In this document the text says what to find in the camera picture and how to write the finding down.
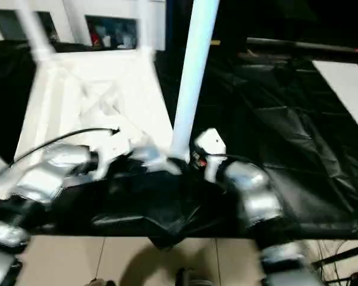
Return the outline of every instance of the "white plastic part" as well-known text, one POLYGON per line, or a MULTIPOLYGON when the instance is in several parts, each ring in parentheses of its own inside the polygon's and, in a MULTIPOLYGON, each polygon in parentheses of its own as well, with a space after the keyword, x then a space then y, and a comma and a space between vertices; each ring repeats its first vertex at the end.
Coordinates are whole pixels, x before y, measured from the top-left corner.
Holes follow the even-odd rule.
POLYGON ((18 19, 32 47, 32 56, 36 62, 49 60, 53 54, 53 48, 42 30, 41 22, 35 13, 29 8, 26 0, 16 0, 18 19))
POLYGON ((195 0, 184 57, 171 156, 186 159, 219 0, 195 0))
MULTIPOLYGON (((210 128, 204 131, 195 140, 195 144, 201 147, 208 154, 225 154, 226 144, 221 139, 219 133, 215 128, 210 128)), ((207 167, 205 169, 204 178, 211 182, 216 182, 216 173, 220 164, 225 160, 225 157, 207 156, 207 167)))

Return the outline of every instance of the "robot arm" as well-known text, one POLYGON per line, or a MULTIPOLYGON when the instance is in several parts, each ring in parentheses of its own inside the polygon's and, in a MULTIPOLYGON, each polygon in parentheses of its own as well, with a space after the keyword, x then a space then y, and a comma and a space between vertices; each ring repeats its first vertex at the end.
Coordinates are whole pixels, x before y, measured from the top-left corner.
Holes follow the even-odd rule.
POLYGON ((98 166, 98 154, 87 147, 61 144, 45 152, 40 163, 31 167, 0 201, 0 286, 14 285, 22 264, 16 254, 30 241, 26 231, 35 218, 42 217, 59 198, 64 180, 98 166))
POLYGON ((225 161, 216 181, 237 194, 238 216, 245 222, 261 253, 261 266, 270 286, 322 286, 311 271, 303 248, 279 233, 285 214, 268 174, 252 163, 225 161))

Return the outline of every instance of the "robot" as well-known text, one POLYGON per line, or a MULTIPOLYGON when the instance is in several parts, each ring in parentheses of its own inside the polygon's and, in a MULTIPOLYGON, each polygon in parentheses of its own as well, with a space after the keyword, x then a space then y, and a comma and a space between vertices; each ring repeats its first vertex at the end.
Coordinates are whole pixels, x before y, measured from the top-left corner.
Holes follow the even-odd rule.
MULTIPOLYGON (((242 225, 248 226, 260 251, 261 266, 266 274, 262 285, 323 285, 309 267, 303 248, 277 231, 286 217, 266 172, 253 163, 224 160, 223 156, 207 153, 203 141, 197 141, 197 151, 190 164, 195 162, 195 165, 202 166, 207 181, 221 185, 225 192, 236 194, 237 215, 242 225)), ((170 176, 181 176, 180 164, 187 164, 165 157, 152 145, 134 148, 124 156, 123 162, 125 160, 145 168, 147 172, 163 170, 170 176)), ((64 193, 66 178, 78 178, 77 184, 84 185, 86 182, 79 182, 79 178, 97 170, 99 165, 98 152, 86 146, 52 146, 44 152, 39 163, 24 172, 10 190, 9 198, 0 201, 0 286, 16 284, 22 267, 16 255, 29 245, 29 230, 42 223, 44 215, 64 193)), ((178 279, 181 286, 189 284, 185 276, 186 272, 183 272, 178 279)))

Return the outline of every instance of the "red object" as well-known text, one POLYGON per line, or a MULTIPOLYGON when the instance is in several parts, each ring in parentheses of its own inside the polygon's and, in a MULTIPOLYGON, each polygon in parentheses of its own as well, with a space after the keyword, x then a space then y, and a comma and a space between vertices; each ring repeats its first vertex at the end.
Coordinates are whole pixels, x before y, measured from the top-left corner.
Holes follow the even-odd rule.
POLYGON ((100 37, 97 33, 90 33, 90 38, 93 46, 100 45, 100 37))

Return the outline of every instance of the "metal rod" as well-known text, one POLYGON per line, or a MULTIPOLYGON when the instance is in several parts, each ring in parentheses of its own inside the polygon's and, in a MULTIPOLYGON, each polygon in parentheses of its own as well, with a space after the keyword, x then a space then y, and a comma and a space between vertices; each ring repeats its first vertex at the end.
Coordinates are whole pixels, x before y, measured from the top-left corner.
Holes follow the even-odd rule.
POLYGON ((285 41, 275 39, 264 39, 264 38, 252 38, 248 37, 246 42, 249 44, 264 45, 264 46, 291 46, 293 48, 302 49, 319 49, 321 51, 336 51, 336 52, 350 52, 358 54, 358 48, 350 48, 348 46, 335 46, 326 45, 322 43, 307 43, 307 42, 296 42, 296 41, 285 41))
POLYGON ((357 256, 357 255, 358 255, 358 247, 355 247, 355 248, 352 248, 350 250, 338 253, 336 255, 329 256, 327 258, 315 261, 315 262, 312 263, 312 265, 313 265, 314 268, 320 268, 320 267, 322 267, 324 265, 331 264, 331 263, 341 261, 341 260, 344 260, 344 259, 348 259, 348 258, 351 258, 353 256, 357 256))
POLYGON ((339 283, 339 282, 344 282, 344 281, 349 281, 350 277, 346 277, 346 278, 340 278, 340 279, 335 279, 335 280, 329 280, 329 281, 324 281, 325 284, 333 284, 333 283, 339 283))
POLYGON ((170 155, 186 159, 202 86, 205 64, 214 31, 219 0, 195 0, 184 57, 170 155))
POLYGON ((54 53, 48 38, 42 29, 42 24, 37 15, 32 12, 26 0, 16 0, 18 19, 32 48, 32 56, 36 62, 49 60, 54 53))

